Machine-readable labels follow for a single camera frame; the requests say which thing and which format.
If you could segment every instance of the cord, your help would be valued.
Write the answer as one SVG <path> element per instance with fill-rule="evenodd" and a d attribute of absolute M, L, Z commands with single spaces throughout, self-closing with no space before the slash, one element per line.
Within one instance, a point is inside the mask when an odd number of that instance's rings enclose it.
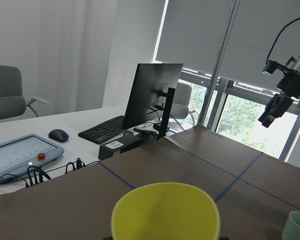
<path fill-rule="evenodd" d="M 66 167 L 68 164 L 69 164 L 69 163 L 67 163 L 66 165 L 63 165 L 63 166 L 56 167 L 56 168 L 51 169 L 51 170 L 49 170 L 49 171 L 46 171 L 46 173 L 52 172 L 52 171 L 54 171 L 54 170 L 62 169 L 62 168 L 64 168 L 64 167 Z"/>
<path fill-rule="evenodd" d="M 281 31 L 279 32 L 279 34 L 276 36 L 276 38 L 275 38 L 275 40 L 274 40 L 274 42 L 273 42 L 273 44 L 272 44 L 272 47 L 271 47 L 271 49 L 270 49 L 270 51 L 269 51 L 269 53 L 268 53 L 268 56 L 266 57 L 266 61 L 265 61 L 265 64 L 266 64 L 266 65 L 268 64 L 270 54 L 271 54 L 272 50 L 274 49 L 274 47 L 275 47 L 275 45 L 276 45 L 276 43 L 277 43 L 277 41 L 278 41 L 278 38 L 279 38 L 279 36 L 281 35 L 281 33 L 282 33 L 289 25 L 293 24 L 294 22 L 296 22 L 296 21 L 298 21 L 298 20 L 300 20 L 300 17 L 298 17 L 298 18 L 296 18 L 295 20 L 289 22 L 287 25 L 285 25 L 285 26 L 281 29 Z"/>
<path fill-rule="evenodd" d="M 98 161 L 93 161 L 93 162 L 90 162 L 88 163 L 87 165 L 85 165 L 86 167 L 89 166 L 89 165 L 92 165 L 92 164 L 95 164 L 95 163 L 98 163 L 98 162 L 101 162 L 102 160 L 98 160 Z"/>
<path fill-rule="evenodd" d="M 144 126 L 138 125 L 138 126 L 134 127 L 133 129 L 140 129 L 140 130 L 141 130 L 141 129 L 146 129 L 146 128 L 148 128 L 148 127 L 151 126 L 151 125 L 154 125 L 154 123 L 148 121 L 148 122 L 146 122 L 146 123 L 144 124 Z"/>
<path fill-rule="evenodd" d="M 184 131 L 185 129 L 180 125 L 180 123 L 174 118 L 174 116 L 172 116 L 171 114 L 170 114 L 170 116 L 175 120 L 175 122 L 180 126 L 180 128 L 182 128 L 182 130 Z"/>
<path fill-rule="evenodd" d="M 167 131 L 168 131 L 168 132 L 171 132 L 171 133 L 173 133 L 173 134 L 176 134 L 175 131 L 172 131 L 172 130 L 170 130 L 170 129 L 168 129 Z"/>
<path fill-rule="evenodd" d="M 159 116 L 159 113 L 158 113 L 158 109 L 154 109 L 152 107 L 149 107 L 150 110 L 154 111 L 157 115 L 158 115 L 158 118 L 159 118 L 159 122 L 161 123 L 161 120 L 160 120 L 160 116 Z"/>
<path fill-rule="evenodd" d="M 26 188 L 28 188 L 28 187 L 29 187 L 29 184 L 28 184 L 28 182 L 27 182 L 27 181 L 26 181 L 26 179 L 25 179 L 25 178 L 23 178 L 23 177 L 20 177 L 20 176 L 18 176 L 18 175 L 14 175 L 14 174 L 11 174 L 11 173 L 7 173 L 7 174 L 4 174 L 4 175 L 0 176 L 0 179 L 1 179 L 1 178 L 3 178 L 4 176 L 13 176 L 13 177 L 15 177 L 15 178 L 19 178 L 19 179 L 18 179 L 18 180 L 14 180 L 14 181 L 0 182 L 0 185 L 4 185 L 4 184 L 11 183 L 11 182 L 16 182 L 16 181 L 23 180 L 23 181 L 25 181 L 25 187 L 26 187 Z"/>
<path fill-rule="evenodd" d="M 34 169 L 32 171 L 34 182 L 32 181 L 32 177 L 30 175 L 30 172 L 31 172 L 30 169 Z M 44 170 L 42 170 L 41 167 L 38 167 L 38 166 L 29 166 L 26 169 L 26 173 L 28 174 L 28 178 L 29 178 L 29 181 L 30 181 L 30 186 L 43 183 L 44 182 L 44 177 L 47 178 L 48 180 L 51 179 L 51 177 Z"/>
<path fill-rule="evenodd" d="M 78 157 L 77 159 L 76 159 L 76 161 L 75 161 L 75 164 L 74 164 L 74 162 L 68 162 L 67 164 L 66 164 L 66 166 L 65 166 L 65 174 L 67 174 L 68 173 L 68 166 L 69 165 L 72 165 L 72 171 L 75 171 L 75 170 L 77 170 L 77 169 L 81 169 L 81 168 L 83 168 L 83 167 L 86 167 L 86 164 L 83 162 L 83 161 L 81 161 L 81 159 L 80 159 L 80 157 Z"/>

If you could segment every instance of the brown table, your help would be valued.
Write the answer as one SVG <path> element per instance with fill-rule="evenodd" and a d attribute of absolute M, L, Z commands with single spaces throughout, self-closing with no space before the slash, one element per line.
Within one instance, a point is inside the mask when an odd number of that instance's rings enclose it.
<path fill-rule="evenodd" d="M 204 127 L 163 138 L 17 192 L 0 195 L 0 239 L 100 239 L 127 192 L 180 182 L 216 202 L 220 236 L 281 239 L 290 211 L 300 211 L 300 168 Z"/>

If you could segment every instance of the computer monitor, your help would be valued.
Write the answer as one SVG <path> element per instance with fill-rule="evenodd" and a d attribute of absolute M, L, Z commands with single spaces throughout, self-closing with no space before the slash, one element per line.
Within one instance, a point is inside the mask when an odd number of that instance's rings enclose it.
<path fill-rule="evenodd" d="M 141 125 L 157 118 L 158 115 L 167 117 L 169 121 L 174 90 L 182 67 L 182 63 L 139 63 L 137 65 L 124 114 L 123 129 Z M 162 130 L 165 135 L 168 122 L 166 126 L 164 124 L 161 126 L 166 128 Z"/>

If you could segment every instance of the black box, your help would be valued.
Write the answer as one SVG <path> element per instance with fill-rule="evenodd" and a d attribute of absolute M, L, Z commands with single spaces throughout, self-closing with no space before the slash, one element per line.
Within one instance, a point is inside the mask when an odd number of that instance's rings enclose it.
<path fill-rule="evenodd" d="M 133 134 L 127 134 L 111 142 L 100 145 L 98 159 L 104 160 L 119 155 L 141 145 L 142 139 Z"/>

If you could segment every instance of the yellow cup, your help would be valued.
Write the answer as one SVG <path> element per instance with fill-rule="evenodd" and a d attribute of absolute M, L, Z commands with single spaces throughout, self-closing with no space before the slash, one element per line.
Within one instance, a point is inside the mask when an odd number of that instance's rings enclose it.
<path fill-rule="evenodd" d="M 111 232 L 113 240 L 218 240 L 220 217 L 201 189 L 161 182 L 124 195 L 113 209 Z"/>

